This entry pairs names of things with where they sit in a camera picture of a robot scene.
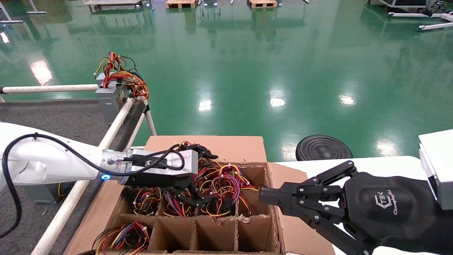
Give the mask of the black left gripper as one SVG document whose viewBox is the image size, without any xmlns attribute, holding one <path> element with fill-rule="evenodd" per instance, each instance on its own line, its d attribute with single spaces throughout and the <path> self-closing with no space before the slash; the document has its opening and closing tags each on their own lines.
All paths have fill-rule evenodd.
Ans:
<svg viewBox="0 0 453 255">
<path fill-rule="evenodd" d="M 183 150 L 194 150 L 198 154 L 198 158 L 217 159 L 218 155 L 213 154 L 206 147 L 197 143 L 183 143 Z M 215 198 L 213 195 L 204 195 L 196 186 L 191 186 L 193 175 L 175 176 L 175 175 L 160 175 L 154 173 L 138 173 L 128 176 L 124 180 L 125 186 L 140 187 L 140 188 L 170 188 L 174 187 L 175 199 L 180 203 L 187 203 L 194 207 L 206 208 L 207 205 Z M 188 190 L 188 196 L 183 195 L 183 192 Z"/>
</svg>

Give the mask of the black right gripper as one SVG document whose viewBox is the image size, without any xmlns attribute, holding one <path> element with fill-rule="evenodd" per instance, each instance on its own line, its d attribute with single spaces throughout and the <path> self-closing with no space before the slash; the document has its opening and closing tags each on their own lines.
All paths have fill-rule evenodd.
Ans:
<svg viewBox="0 0 453 255">
<path fill-rule="evenodd" d="M 452 211 L 440 207 L 427 181 L 361 172 L 344 191 L 344 226 L 357 239 L 413 253 L 453 253 Z"/>
</svg>

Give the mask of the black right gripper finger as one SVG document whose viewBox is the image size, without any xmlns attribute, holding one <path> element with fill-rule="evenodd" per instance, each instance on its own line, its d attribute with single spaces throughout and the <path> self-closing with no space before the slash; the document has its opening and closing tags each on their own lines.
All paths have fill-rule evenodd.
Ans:
<svg viewBox="0 0 453 255">
<path fill-rule="evenodd" d="M 354 162 L 346 161 L 301 183 L 285 181 L 280 188 L 261 188 L 259 199 L 261 201 L 291 201 L 292 198 L 301 198 L 313 201 L 336 201 L 341 197 L 342 189 L 338 186 L 330 187 L 330 184 L 355 175 Z"/>
<path fill-rule="evenodd" d="M 304 199 L 261 199 L 276 209 L 284 254 L 370 255 L 372 244 L 346 232 L 343 208 Z"/>
</svg>

